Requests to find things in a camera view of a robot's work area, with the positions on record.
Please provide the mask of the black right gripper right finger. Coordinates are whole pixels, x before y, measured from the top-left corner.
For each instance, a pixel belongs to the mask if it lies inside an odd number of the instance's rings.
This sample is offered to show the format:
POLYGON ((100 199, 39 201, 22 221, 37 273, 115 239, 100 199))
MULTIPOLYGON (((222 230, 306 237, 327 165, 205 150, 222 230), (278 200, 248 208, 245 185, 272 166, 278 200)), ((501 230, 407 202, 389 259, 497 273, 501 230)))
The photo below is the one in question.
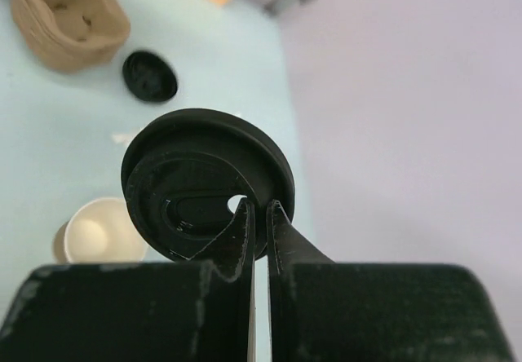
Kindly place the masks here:
POLYGON ((447 264, 336 263, 266 213, 275 361, 513 361, 483 285, 447 264))

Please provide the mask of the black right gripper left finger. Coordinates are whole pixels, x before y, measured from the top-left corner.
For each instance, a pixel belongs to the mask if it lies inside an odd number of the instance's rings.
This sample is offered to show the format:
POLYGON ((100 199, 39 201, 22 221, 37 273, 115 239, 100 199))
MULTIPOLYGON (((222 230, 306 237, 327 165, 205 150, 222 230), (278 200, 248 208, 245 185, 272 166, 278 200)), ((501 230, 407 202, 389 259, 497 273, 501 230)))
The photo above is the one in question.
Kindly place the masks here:
POLYGON ((254 205, 187 261, 53 265, 20 286, 4 361, 252 361, 254 205))

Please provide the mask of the single brown paper cup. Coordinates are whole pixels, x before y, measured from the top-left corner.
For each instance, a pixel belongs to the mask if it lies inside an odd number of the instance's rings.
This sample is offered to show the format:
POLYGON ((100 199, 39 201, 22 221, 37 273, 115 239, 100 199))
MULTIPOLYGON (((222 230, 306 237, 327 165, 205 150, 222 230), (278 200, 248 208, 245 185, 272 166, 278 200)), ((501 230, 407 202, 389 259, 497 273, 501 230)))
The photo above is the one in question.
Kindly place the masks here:
POLYGON ((86 203, 55 234, 53 254, 62 263, 140 262, 148 244, 118 197, 86 203))

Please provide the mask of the black plastic cup lid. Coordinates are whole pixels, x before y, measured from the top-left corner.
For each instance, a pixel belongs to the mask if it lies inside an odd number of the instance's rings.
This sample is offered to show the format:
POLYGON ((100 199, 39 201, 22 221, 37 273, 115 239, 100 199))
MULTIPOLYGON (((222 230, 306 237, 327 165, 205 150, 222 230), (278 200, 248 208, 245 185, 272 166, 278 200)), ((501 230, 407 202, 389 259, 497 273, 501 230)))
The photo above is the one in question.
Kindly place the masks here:
POLYGON ((256 258, 266 254, 268 204, 294 217, 284 153, 258 127, 213 109, 180 109, 145 126, 122 159, 121 183, 135 228, 172 261, 191 258, 230 224, 235 196, 254 204, 256 258))

